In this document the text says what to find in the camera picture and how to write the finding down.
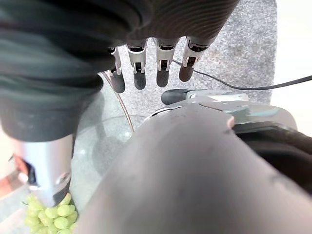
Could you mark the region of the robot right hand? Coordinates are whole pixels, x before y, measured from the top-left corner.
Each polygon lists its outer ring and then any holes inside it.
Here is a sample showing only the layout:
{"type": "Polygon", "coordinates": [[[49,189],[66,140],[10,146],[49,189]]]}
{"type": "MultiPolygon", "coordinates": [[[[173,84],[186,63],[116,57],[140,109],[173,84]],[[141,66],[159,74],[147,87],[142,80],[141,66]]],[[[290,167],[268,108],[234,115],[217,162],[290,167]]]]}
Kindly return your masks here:
{"type": "Polygon", "coordinates": [[[235,0],[3,0],[0,119],[30,191],[46,206],[69,190],[80,116],[110,71],[125,90],[117,48],[128,47],[134,85],[145,87],[146,43],[156,39],[156,82],[165,87],[178,40],[187,82],[237,6],[235,0]]]}

